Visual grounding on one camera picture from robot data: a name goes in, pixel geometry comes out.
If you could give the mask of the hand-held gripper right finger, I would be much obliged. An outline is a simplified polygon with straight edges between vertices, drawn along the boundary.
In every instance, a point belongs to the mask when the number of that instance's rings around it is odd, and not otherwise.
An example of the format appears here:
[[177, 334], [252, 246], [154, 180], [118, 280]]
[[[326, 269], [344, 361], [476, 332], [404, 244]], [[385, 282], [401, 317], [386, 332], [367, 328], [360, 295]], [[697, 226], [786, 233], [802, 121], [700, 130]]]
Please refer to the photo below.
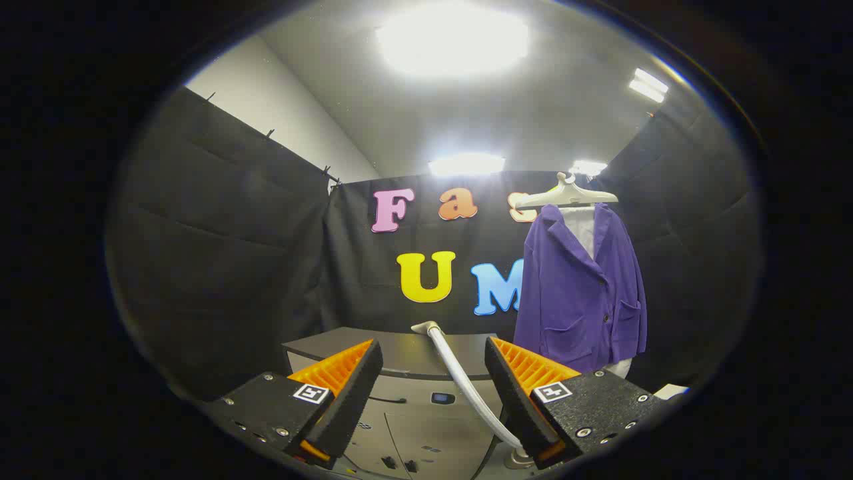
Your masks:
[[655, 425], [667, 402], [607, 370], [578, 373], [497, 337], [484, 364], [508, 430], [540, 470], [602, 455]]

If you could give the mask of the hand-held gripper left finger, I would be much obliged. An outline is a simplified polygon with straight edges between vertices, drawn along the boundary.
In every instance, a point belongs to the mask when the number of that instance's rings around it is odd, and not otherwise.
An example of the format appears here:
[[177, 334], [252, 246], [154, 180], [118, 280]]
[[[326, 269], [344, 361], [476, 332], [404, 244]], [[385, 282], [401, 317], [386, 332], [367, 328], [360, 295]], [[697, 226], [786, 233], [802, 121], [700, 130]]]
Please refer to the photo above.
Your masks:
[[289, 375], [260, 373], [201, 410], [265, 457], [332, 470], [382, 367], [380, 343], [368, 339]]

